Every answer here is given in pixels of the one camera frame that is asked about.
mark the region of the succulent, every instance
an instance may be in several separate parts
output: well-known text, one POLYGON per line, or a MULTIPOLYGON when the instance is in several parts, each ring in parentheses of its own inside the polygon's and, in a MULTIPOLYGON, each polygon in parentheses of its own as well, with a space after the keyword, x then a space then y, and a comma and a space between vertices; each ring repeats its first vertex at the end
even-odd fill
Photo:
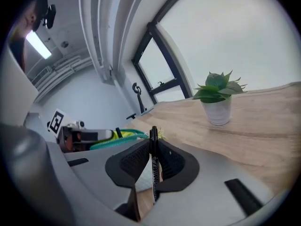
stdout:
POLYGON ((229 81, 232 71, 226 75, 209 72, 205 85, 198 85, 198 91, 193 99, 200 99, 204 103, 216 103, 229 99, 231 95, 245 93, 246 85, 239 85, 238 80, 229 81))

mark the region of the ceiling light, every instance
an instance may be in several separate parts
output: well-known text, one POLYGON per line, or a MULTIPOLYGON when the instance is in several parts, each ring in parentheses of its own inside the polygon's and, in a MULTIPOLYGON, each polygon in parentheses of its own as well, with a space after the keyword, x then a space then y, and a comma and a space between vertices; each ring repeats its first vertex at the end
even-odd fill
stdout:
POLYGON ((49 49, 45 46, 45 44, 43 44, 35 32, 31 31, 26 36, 26 39, 36 49, 36 51, 43 56, 44 59, 47 59, 51 55, 49 49))

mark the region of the green leaf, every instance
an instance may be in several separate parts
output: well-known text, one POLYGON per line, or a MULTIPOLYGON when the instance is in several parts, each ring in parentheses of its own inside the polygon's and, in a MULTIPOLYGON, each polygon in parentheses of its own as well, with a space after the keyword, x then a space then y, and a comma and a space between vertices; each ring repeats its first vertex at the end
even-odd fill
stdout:
POLYGON ((226 94, 226 95, 235 95, 235 94, 240 94, 242 92, 236 92, 235 90, 232 90, 230 88, 224 88, 224 89, 221 89, 219 91, 220 93, 223 93, 223 94, 226 94))
POLYGON ((235 80, 235 81, 229 81, 229 83, 231 83, 231 82, 238 83, 239 80, 240 80, 240 78, 238 80, 235 80))
POLYGON ((230 72, 230 73, 228 73, 228 74, 226 74, 226 75, 225 75, 225 81, 226 81, 226 83, 228 83, 228 82, 229 82, 230 75, 232 74, 232 71, 233 71, 233 70, 231 70, 231 72, 230 72))
POLYGON ((201 102, 203 103, 217 103, 225 100, 224 98, 201 98, 201 102))
POLYGON ((215 91, 215 92, 217 92, 219 90, 217 86, 212 86, 212 85, 201 85, 200 87, 202 89, 215 91))
POLYGON ((236 92, 243 93, 243 90, 242 90, 241 86, 237 82, 230 81, 227 84, 227 88, 232 89, 236 92))
POLYGON ((200 89, 193 98, 220 98, 221 95, 217 92, 200 89))
POLYGON ((226 88, 227 83, 220 74, 210 73, 206 79, 205 85, 216 86, 219 89, 226 88))
POLYGON ((220 94, 220 95, 221 95, 221 97, 223 97, 225 99, 229 99, 229 97, 231 96, 231 95, 227 95, 227 94, 220 94))
POLYGON ((243 93, 243 90, 239 84, 230 81, 225 89, 219 90, 219 93, 227 94, 227 95, 235 95, 235 94, 243 93))

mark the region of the black gripper pad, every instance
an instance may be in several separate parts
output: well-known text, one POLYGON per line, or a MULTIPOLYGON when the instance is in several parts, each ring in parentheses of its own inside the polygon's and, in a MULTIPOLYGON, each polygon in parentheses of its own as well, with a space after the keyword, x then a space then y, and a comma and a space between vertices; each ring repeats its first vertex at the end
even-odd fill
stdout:
POLYGON ((163 182, 156 184, 157 193, 185 189, 198 176, 199 163, 190 153, 159 139, 159 162, 163 182))
POLYGON ((150 141, 146 139, 111 156, 105 171, 116 185, 134 188, 149 159, 150 141))

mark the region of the green cable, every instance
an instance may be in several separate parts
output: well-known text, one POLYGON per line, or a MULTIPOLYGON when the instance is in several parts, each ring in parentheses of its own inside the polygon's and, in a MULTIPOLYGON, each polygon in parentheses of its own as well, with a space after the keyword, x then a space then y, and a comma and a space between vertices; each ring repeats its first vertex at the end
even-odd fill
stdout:
POLYGON ((146 135, 143 131, 139 131, 139 130, 136 130, 136 129, 121 129, 120 131, 132 132, 132 133, 135 133, 135 134, 131 135, 131 136, 128 136, 128 137, 118 138, 118 139, 104 141, 104 142, 94 144, 93 146, 90 147, 90 150, 96 150, 96 149, 121 145, 121 144, 124 144, 124 143, 128 143, 128 142, 137 140, 138 137, 143 138, 143 139, 148 139, 149 138, 149 136, 146 135))

